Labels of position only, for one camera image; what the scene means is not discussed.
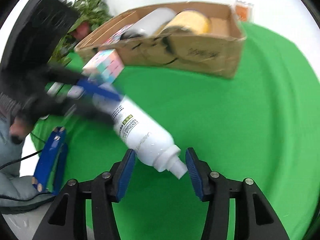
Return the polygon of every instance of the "white bottle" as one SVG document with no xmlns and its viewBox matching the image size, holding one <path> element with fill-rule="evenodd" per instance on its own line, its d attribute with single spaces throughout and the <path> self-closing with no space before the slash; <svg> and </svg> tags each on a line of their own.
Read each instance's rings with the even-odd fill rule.
<svg viewBox="0 0 320 240">
<path fill-rule="evenodd" d="M 171 134 L 127 96 L 116 105 L 98 95 L 93 96 L 93 102 L 112 115 L 115 132 L 135 150 L 142 163 L 159 172 L 168 170 L 178 179 L 187 172 L 186 165 L 178 157 L 181 150 L 174 144 Z"/>
</svg>

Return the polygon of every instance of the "brown box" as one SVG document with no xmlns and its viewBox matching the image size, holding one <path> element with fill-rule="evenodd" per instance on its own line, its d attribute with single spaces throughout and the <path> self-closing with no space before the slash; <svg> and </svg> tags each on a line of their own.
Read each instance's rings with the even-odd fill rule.
<svg viewBox="0 0 320 240">
<path fill-rule="evenodd" d="M 196 9 L 210 19 L 211 32 L 199 36 L 190 33 L 160 34 L 103 46 L 115 32 L 159 7 L 168 7 L 177 13 L 188 8 Z M 139 7 L 113 17 L 79 42 L 75 51 L 86 62 L 97 50 L 116 49 L 125 65 L 163 66 L 232 78 L 245 39 L 229 5 L 178 2 Z"/>
</svg>

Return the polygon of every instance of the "gray bottle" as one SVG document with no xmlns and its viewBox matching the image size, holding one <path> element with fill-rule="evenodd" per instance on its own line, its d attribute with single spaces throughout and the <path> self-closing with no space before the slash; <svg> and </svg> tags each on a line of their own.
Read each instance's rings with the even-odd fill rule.
<svg viewBox="0 0 320 240">
<path fill-rule="evenodd" d="M 170 8 L 155 9 L 127 29 L 127 31 L 121 35 L 120 40 L 151 36 L 159 30 L 161 26 L 170 22 L 176 15 L 177 13 Z"/>
</svg>

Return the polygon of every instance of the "green fabric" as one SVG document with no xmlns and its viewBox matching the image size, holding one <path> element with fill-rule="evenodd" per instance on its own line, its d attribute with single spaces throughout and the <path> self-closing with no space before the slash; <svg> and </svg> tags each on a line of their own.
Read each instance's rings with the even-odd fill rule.
<svg viewBox="0 0 320 240">
<path fill-rule="evenodd" d="M 253 178 L 290 239 L 300 240 L 320 189 L 319 82 L 293 43 L 256 25 L 244 28 L 248 38 L 233 80 L 130 66 L 115 85 L 172 134 L 183 161 L 185 150 L 193 147 L 227 178 Z M 50 116 L 34 132 L 45 139 L 60 123 Z M 70 151 L 64 181 L 93 179 L 126 151 L 101 124 L 72 117 L 65 126 Z M 200 239 L 207 206 L 195 196 L 188 175 L 177 180 L 140 161 L 126 196 L 113 205 L 122 240 Z M 234 206 L 230 214 L 234 229 Z M 87 223 L 92 226 L 90 205 Z"/>
</svg>

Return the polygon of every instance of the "yellow cylinder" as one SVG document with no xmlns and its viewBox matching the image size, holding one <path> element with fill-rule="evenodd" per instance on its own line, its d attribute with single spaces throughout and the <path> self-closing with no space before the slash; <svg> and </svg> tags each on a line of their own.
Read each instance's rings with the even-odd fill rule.
<svg viewBox="0 0 320 240">
<path fill-rule="evenodd" d="M 195 35 L 208 33 L 211 22 L 201 12 L 185 10 L 178 13 L 161 31 L 165 33 L 191 32 Z"/>
</svg>

